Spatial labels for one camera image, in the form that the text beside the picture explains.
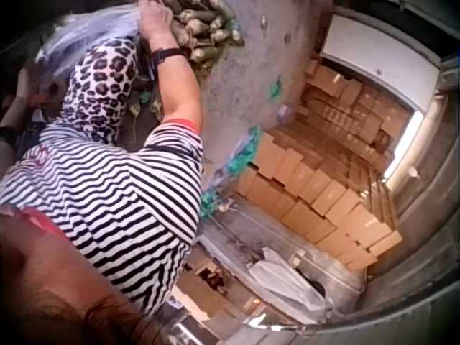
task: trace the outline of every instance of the person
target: person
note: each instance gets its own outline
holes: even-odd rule
[[[168,8],[139,0],[139,11],[152,52],[178,48]],[[200,90],[185,57],[166,57],[157,65],[162,123],[140,151],[116,147],[135,52],[131,37],[90,49],[70,76],[59,119],[1,182],[1,307],[33,334],[52,329],[27,323],[37,311],[65,309],[81,321],[102,305],[98,319],[108,322],[109,304],[123,306],[117,315],[152,315],[190,252],[201,199]],[[17,107],[29,96],[19,94]],[[11,157],[19,113],[0,123],[2,160]]]

